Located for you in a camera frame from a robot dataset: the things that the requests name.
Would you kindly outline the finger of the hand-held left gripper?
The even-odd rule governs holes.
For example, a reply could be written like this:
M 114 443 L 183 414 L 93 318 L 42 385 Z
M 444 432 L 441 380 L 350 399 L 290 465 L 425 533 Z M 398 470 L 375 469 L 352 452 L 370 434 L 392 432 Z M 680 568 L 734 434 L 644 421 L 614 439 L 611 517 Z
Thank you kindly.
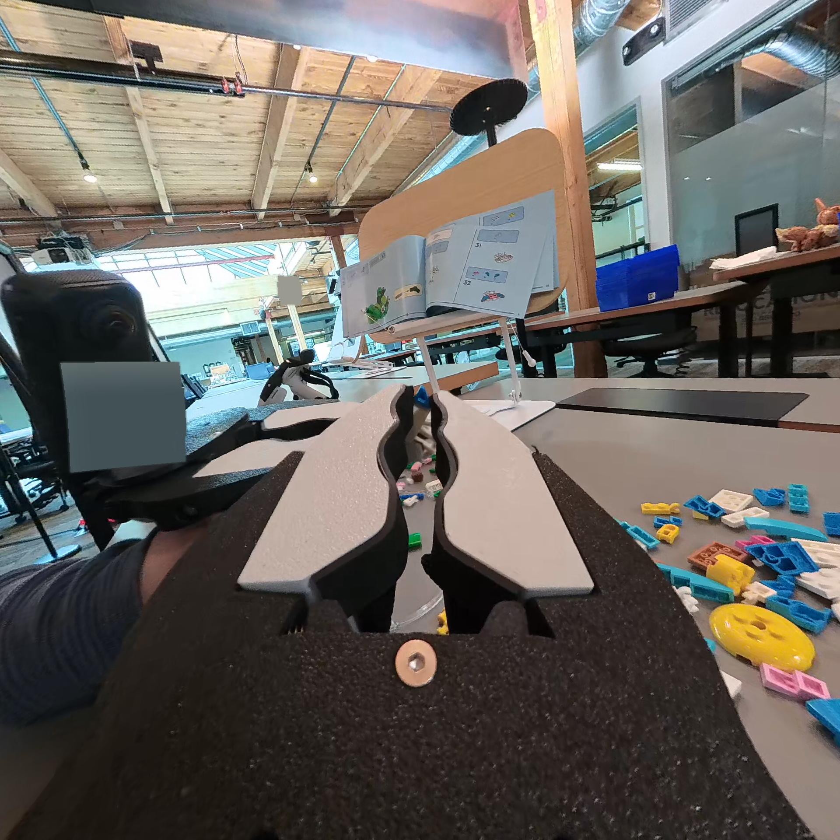
M 298 440 L 261 439 L 220 455 L 200 468 L 193 477 L 221 476 L 239 471 L 269 469 L 277 466 L 292 452 L 306 451 L 318 443 L 322 435 Z
M 309 401 L 289 402 L 275 406 L 276 411 L 266 415 L 261 427 L 264 432 L 276 432 L 281 429 L 326 426 L 351 413 L 356 402 Z

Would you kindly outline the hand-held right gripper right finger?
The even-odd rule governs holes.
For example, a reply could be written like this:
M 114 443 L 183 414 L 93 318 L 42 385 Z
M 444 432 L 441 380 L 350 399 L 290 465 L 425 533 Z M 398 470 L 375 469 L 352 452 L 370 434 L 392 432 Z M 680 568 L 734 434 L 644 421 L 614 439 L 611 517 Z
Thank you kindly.
M 447 393 L 432 398 L 430 421 L 442 489 L 423 569 L 443 593 L 449 634 L 478 634 L 501 603 L 591 595 L 592 575 L 530 447 Z

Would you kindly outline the pile of green pink lego pieces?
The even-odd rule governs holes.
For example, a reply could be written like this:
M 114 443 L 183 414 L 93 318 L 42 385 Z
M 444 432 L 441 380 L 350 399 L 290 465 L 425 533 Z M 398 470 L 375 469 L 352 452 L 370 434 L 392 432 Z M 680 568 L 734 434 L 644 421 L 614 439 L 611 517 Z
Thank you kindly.
M 442 489 L 436 455 L 422 456 L 407 464 L 396 481 L 396 489 L 406 520 L 409 551 L 431 550 L 435 506 Z

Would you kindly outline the lego instruction booklet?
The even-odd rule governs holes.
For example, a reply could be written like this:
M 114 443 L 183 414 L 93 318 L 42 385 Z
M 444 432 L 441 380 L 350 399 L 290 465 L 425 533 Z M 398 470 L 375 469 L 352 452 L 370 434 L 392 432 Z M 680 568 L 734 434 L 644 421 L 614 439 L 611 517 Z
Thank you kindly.
M 396 239 L 340 272 L 343 336 L 457 311 L 521 318 L 560 286 L 553 191 Z

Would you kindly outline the pile of blue yellow lego pieces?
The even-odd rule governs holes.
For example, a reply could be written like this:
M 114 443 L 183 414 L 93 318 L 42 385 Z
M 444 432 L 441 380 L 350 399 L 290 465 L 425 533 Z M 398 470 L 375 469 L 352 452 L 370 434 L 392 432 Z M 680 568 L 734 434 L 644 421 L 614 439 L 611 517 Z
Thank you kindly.
M 683 504 L 645 502 L 640 511 L 651 518 L 648 525 L 623 520 L 618 524 L 648 553 L 676 543 L 685 524 L 683 515 L 735 531 L 728 542 L 712 540 L 690 551 L 686 568 L 657 561 L 689 613 L 697 614 L 700 602 L 712 604 L 712 611 L 727 604 L 763 607 L 797 625 L 814 647 L 815 638 L 838 622 L 838 513 L 822 515 L 823 529 L 808 526 L 807 486 L 751 493 L 722 489 Z M 711 634 L 707 645 L 712 653 L 724 650 Z M 815 662 L 807 672 L 770 665 L 755 668 L 763 688 L 801 702 L 838 743 L 838 696 L 814 676 Z

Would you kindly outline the spare white black gripper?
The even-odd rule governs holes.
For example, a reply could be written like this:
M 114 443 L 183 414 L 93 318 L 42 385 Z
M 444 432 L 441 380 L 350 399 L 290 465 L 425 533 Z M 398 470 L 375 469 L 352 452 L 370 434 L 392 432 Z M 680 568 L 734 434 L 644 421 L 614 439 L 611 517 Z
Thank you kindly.
M 279 368 L 270 375 L 264 385 L 257 403 L 258 407 L 283 403 L 290 393 L 295 401 L 325 400 L 327 396 L 314 386 L 325 387 L 329 391 L 329 398 L 340 399 L 340 394 L 332 380 L 325 374 L 313 371 L 311 363 L 316 360 L 314 349 L 301 350 L 285 360 Z

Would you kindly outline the grey desk with wooden edge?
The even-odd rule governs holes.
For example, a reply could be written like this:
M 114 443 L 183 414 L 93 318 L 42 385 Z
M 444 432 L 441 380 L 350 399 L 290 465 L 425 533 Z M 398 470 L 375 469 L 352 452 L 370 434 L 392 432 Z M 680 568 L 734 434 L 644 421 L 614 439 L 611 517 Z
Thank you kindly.
M 496 360 L 435 364 L 434 372 L 439 389 L 444 392 L 456 391 L 466 385 L 481 382 L 498 374 Z M 415 390 L 429 386 L 430 380 L 423 365 L 399 366 L 386 370 L 383 374 L 368 377 L 361 371 L 340 372 L 330 375 L 343 402 L 361 403 L 391 383 L 411 385 Z M 228 408 L 257 407 L 263 381 L 244 380 L 236 383 L 211 388 L 203 397 L 190 405 L 185 415 L 188 420 L 226 410 Z

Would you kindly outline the black desk mat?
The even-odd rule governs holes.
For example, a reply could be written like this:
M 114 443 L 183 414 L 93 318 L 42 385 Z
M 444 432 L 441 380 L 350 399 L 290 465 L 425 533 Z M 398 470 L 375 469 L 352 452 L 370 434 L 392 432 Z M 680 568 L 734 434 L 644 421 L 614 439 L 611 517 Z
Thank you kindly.
M 662 417 L 717 424 L 777 427 L 802 404 L 802 392 L 722 392 L 596 387 L 559 402 L 559 409 Z

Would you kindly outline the stack of blue bins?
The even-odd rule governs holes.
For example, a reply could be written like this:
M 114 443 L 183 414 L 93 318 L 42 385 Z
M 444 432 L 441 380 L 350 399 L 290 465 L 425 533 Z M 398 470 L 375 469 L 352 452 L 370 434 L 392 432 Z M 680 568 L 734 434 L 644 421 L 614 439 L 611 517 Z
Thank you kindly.
M 602 312 L 671 299 L 679 287 L 679 250 L 670 245 L 596 269 L 595 293 Z

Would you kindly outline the wooden book stand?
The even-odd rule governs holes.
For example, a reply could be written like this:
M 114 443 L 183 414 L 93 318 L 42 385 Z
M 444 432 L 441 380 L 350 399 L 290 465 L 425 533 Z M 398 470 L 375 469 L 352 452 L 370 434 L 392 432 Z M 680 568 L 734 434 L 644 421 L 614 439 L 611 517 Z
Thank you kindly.
M 563 290 L 574 278 L 571 185 L 571 166 L 564 162 L 559 139 L 547 129 L 524 130 L 375 205 L 360 225 L 360 260 L 404 236 L 427 236 L 456 219 L 552 190 Z

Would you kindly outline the black round disc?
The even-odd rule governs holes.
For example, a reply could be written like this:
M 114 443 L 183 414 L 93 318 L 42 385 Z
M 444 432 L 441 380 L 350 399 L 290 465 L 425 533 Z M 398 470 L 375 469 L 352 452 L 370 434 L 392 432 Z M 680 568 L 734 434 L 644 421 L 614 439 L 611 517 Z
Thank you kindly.
M 466 94 L 453 107 L 449 128 L 461 137 L 486 136 L 498 143 L 497 127 L 514 120 L 525 108 L 529 87 L 517 78 L 492 80 Z

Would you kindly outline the wooden desk with black legs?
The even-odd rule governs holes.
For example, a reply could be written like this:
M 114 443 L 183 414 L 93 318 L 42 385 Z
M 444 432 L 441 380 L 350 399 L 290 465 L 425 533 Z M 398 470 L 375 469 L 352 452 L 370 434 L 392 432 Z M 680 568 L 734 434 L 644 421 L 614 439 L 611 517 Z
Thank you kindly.
M 767 280 L 773 301 L 770 374 L 792 376 L 793 299 L 839 291 L 839 245 L 785 254 L 733 269 L 719 269 L 716 280 Z

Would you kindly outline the brown plush toy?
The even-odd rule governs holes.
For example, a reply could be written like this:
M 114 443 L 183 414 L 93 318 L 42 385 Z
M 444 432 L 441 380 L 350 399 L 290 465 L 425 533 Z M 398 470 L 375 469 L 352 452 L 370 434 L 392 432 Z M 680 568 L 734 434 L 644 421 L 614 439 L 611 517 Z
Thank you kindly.
M 839 242 L 839 205 L 825 205 L 815 199 L 816 224 L 813 227 L 793 226 L 775 229 L 778 250 L 785 253 L 804 253 L 837 245 Z

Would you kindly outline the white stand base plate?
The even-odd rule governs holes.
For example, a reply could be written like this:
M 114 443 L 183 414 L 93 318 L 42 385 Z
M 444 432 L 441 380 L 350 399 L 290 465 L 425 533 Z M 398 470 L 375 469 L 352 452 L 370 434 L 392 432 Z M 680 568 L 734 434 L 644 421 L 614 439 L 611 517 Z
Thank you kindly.
M 464 400 L 477 411 L 494 419 L 507 430 L 515 430 L 547 414 L 556 407 L 554 401 L 532 400 Z

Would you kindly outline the wooden post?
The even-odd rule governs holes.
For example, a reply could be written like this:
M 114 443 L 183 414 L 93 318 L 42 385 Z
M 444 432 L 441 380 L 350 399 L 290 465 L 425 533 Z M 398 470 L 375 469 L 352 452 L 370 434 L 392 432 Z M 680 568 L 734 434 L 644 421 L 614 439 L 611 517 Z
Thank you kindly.
M 567 237 L 561 246 L 561 257 L 567 276 L 568 313 L 578 314 L 594 309 L 597 299 L 572 2 L 529 1 L 528 7 L 545 126 L 558 139 L 563 156 L 564 193 L 558 222 L 561 233 Z

